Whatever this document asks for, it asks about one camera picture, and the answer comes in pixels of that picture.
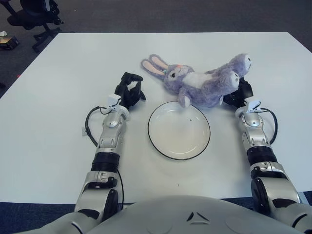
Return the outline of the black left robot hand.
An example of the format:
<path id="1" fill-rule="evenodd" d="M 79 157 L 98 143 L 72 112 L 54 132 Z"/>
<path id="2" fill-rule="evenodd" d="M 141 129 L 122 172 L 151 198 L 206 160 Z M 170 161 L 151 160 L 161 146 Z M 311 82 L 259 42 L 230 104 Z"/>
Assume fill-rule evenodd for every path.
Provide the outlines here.
<path id="1" fill-rule="evenodd" d="M 129 89 L 128 85 L 136 81 L 135 87 Z M 121 78 L 121 82 L 115 89 L 115 94 L 120 96 L 120 105 L 129 110 L 139 100 L 146 100 L 146 96 L 141 90 L 141 82 L 143 78 L 136 74 L 125 72 Z"/>

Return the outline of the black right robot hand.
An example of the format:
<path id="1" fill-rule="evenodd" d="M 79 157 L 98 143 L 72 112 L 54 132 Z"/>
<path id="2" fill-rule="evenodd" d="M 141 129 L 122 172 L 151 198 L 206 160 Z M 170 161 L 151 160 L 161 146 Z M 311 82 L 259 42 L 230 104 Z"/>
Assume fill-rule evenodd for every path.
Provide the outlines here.
<path id="1" fill-rule="evenodd" d="M 223 97 L 223 102 L 234 106 L 236 108 L 240 108 L 245 106 L 245 99 L 252 97 L 253 91 L 251 85 L 244 79 L 244 77 L 239 79 L 238 89 L 228 95 Z"/>

